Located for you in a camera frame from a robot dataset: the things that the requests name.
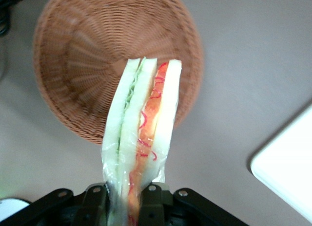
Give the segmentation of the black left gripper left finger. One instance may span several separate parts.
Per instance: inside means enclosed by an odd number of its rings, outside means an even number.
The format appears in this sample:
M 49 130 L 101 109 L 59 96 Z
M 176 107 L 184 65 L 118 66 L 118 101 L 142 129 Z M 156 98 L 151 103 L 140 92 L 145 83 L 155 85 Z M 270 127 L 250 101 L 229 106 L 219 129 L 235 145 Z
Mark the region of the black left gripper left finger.
M 104 183 L 89 186 L 81 208 L 82 225 L 106 226 L 108 203 L 108 190 Z

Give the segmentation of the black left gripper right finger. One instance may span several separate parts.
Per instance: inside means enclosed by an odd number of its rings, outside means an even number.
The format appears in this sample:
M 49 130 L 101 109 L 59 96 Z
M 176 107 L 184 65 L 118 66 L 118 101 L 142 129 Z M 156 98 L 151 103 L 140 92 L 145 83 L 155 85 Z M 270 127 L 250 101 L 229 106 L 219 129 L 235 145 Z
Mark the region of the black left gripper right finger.
M 171 226 L 173 195 L 165 183 L 150 183 L 141 193 L 140 226 Z

